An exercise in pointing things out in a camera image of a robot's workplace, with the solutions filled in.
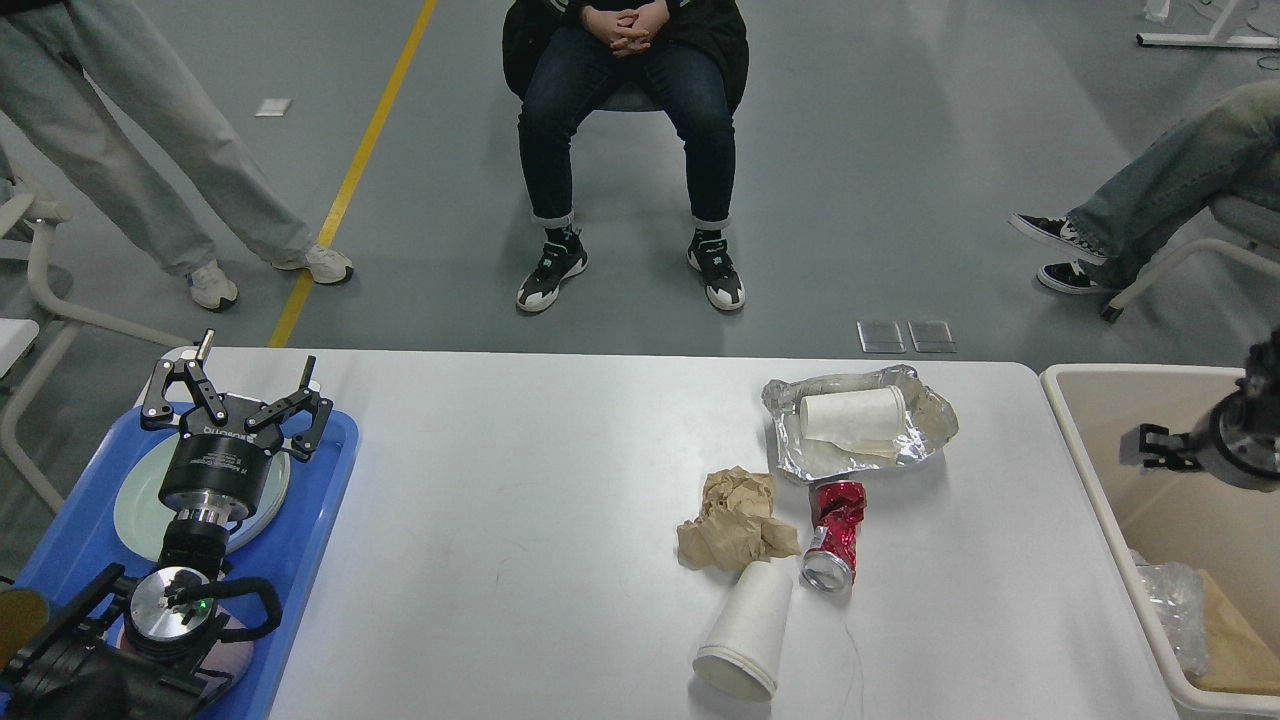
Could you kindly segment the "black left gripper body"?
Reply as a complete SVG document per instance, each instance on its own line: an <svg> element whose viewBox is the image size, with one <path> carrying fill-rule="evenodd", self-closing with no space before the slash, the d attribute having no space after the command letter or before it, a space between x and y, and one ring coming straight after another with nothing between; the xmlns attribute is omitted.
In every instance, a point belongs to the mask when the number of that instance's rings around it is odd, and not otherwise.
<svg viewBox="0 0 1280 720"><path fill-rule="evenodd" d="M179 434L157 500L177 519L246 521L283 505L289 471L291 459L279 450L204 427Z"/></svg>

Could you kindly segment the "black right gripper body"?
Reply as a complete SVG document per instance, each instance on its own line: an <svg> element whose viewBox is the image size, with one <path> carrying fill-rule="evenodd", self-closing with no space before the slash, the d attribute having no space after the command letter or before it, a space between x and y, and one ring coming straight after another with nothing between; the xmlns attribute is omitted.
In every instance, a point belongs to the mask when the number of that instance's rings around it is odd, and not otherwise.
<svg viewBox="0 0 1280 720"><path fill-rule="evenodd" d="M1242 489L1279 488L1279 332L1249 350L1235 389L1194 425L1194 460L1212 477Z"/></svg>

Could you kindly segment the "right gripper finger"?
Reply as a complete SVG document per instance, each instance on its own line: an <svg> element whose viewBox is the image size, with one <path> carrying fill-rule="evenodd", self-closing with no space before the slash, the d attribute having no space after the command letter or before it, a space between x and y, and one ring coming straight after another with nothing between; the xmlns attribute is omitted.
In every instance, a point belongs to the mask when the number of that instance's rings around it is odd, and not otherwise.
<svg viewBox="0 0 1280 720"><path fill-rule="evenodd" d="M1117 461L1175 473L1203 471L1192 441L1192 432L1172 433L1167 427L1143 423L1121 437Z"/></svg>

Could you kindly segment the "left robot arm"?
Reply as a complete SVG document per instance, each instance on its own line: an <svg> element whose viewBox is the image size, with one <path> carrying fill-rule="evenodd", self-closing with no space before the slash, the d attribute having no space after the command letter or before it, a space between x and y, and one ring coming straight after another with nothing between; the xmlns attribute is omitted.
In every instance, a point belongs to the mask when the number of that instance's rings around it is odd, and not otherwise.
<svg viewBox="0 0 1280 720"><path fill-rule="evenodd" d="M279 457L307 462L334 410L307 357L271 402L221 392L205 370L212 332L159 360L138 409L175 441L156 500L169 520L152 565L110 562L5 657L10 719L192 719L250 685L250 652L285 620L285 583L243 575L230 534L259 512Z"/></svg>

